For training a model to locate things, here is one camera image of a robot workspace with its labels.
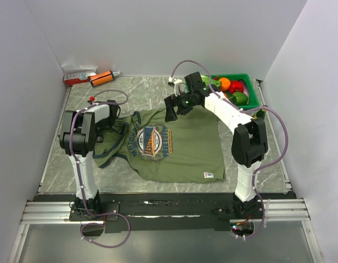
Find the olive green t-shirt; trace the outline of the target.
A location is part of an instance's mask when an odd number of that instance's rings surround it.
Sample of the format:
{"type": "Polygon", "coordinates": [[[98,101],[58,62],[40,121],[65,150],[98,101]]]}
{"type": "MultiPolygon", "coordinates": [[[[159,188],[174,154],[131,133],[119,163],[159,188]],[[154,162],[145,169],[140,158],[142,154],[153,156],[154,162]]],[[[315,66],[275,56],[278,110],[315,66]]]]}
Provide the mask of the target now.
{"type": "Polygon", "coordinates": [[[93,159],[99,168],[113,157],[127,161],[144,180],[206,184],[226,178],[217,117],[198,106],[165,122],[164,107],[136,111],[99,131],[93,159]]]}

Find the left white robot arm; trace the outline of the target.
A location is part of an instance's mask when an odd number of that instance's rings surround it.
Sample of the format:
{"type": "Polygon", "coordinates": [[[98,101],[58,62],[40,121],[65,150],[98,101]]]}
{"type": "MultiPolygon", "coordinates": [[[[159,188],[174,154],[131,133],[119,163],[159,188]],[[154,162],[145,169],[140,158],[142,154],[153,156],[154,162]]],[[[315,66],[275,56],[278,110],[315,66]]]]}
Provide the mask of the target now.
{"type": "Polygon", "coordinates": [[[59,144],[68,155],[74,171],[76,198],[73,209],[89,220],[98,219],[102,213],[92,168],[97,131],[115,124],[119,108],[116,101],[108,100],[92,103],[78,111],[67,110],[63,114],[59,144]]]}

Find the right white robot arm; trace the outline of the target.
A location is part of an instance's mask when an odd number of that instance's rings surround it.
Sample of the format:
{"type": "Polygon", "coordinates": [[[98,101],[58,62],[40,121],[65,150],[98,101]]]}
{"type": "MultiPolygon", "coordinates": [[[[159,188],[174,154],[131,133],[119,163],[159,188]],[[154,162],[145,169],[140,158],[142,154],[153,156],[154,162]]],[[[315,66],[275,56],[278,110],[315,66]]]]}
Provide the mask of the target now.
{"type": "Polygon", "coordinates": [[[186,115],[194,106],[202,106],[218,117],[233,133],[232,155],[238,164],[238,182],[228,213],[238,218],[246,218],[254,210],[262,210],[257,197],[258,168],[268,152],[266,125],[262,118],[252,118],[235,105],[211,82],[205,83],[199,72],[194,72],[180,80],[170,76],[168,85],[174,94],[164,99],[165,121],[177,120],[186,115]]]}

